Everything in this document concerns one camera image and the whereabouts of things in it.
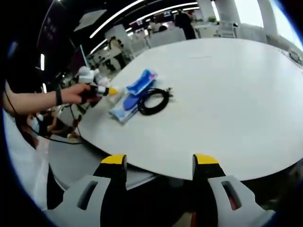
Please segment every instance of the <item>yellow object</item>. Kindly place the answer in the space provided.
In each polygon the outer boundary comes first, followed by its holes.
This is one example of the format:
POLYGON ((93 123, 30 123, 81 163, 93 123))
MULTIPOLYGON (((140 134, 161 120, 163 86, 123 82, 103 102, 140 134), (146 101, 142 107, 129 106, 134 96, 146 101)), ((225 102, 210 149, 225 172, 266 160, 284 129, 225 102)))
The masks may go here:
POLYGON ((197 158, 198 165, 199 164, 218 164, 219 162, 214 157, 211 157, 209 155, 201 155, 201 154, 195 154, 197 158))
POLYGON ((108 156, 107 158, 103 159, 101 163, 106 164, 122 164, 123 158, 125 155, 112 155, 108 156))
POLYGON ((116 95, 116 94, 118 94, 119 92, 116 90, 116 89, 114 89, 114 88, 109 88, 109 90, 108 90, 108 94, 109 95, 116 95))

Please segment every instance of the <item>hand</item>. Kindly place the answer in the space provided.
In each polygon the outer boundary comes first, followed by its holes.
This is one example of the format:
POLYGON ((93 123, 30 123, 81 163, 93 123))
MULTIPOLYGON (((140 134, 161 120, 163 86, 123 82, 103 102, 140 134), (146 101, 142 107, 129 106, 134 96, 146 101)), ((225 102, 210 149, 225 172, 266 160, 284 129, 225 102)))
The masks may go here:
MULTIPOLYGON (((80 104, 80 103, 82 103, 81 93, 85 90, 89 91, 90 86, 87 84, 76 84, 69 88, 63 89, 61 91, 63 104, 80 104)), ((91 103, 91 102, 97 102, 100 99, 101 99, 100 97, 94 97, 94 98, 89 98, 86 101, 88 103, 91 103)))

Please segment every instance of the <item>window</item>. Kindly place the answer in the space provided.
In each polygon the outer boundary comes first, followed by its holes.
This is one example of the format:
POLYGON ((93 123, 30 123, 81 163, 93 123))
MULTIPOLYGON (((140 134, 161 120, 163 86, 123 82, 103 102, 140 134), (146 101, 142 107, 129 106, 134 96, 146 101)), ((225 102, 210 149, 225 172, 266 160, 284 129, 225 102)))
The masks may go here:
POLYGON ((271 0, 270 3, 274 11, 276 27, 279 35, 283 36, 303 51, 302 43, 287 17, 284 15, 282 10, 280 10, 275 1, 271 0))
POLYGON ((235 0, 241 23, 263 27, 263 19, 257 0, 235 0))
POLYGON ((220 20, 219 13, 218 13, 218 10, 217 10, 217 7, 216 7, 216 4, 214 1, 212 1, 212 7, 214 10, 214 15, 216 16, 217 21, 219 21, 220 20))

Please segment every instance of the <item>round table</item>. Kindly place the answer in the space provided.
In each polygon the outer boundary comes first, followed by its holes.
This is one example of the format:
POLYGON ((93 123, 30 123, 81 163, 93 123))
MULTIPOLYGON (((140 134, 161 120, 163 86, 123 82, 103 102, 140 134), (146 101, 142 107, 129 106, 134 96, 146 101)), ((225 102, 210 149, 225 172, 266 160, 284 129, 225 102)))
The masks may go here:
POLYGON ((112 81, 127 86, 144 69, 174 97, 158 114, 135 114, 125 125, 106 101, 80 123, 85 140, 128 163, 192 179, 195 153, 216 158, 239 180, 281 171, 303 157, 303 74, 279 49, 249 40, 213 38, 145 51, 112 81))

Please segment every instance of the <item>black wristband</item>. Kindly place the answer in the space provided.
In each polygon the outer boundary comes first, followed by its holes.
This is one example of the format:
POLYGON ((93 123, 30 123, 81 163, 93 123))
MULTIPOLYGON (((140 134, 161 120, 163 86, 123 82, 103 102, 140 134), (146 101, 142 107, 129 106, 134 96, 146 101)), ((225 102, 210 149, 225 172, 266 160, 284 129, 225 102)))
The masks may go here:
POLYGON ((61 96, 61 90, 56 90, 56 105, 62 105, 62 96, 61 96))

